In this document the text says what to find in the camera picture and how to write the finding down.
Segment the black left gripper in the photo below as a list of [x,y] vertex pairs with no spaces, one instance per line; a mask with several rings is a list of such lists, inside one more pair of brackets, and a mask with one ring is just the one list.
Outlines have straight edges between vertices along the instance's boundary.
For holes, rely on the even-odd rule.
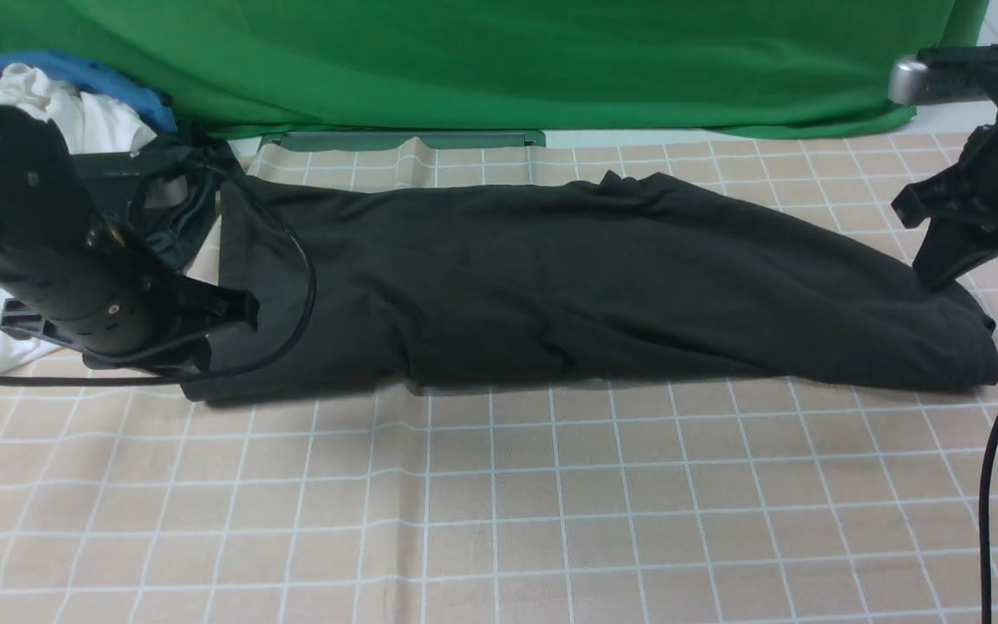
[[0,288],[1,331],[70,348],[90,367],[186,378],[209,371],[205,331],[260,328],[252,292],[190,279],[135,246],[1,245]]

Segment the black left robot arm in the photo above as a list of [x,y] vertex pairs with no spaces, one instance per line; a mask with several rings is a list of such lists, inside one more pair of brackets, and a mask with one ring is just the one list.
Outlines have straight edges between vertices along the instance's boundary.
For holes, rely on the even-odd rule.
[[73,155],[55,123],[0,104],[0,331],[99,370],[209,370],[210,336],[257,331],[260,315],[245,289],[187,276],[238,170],[194,133]]

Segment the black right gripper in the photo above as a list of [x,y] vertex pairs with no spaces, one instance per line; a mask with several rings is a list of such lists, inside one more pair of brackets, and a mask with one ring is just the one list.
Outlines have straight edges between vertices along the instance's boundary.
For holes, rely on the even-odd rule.
[[912,269],[942,289],[998,257],[998,121],[970,135],[958,161],[891,202],[904,228],[931,220]]

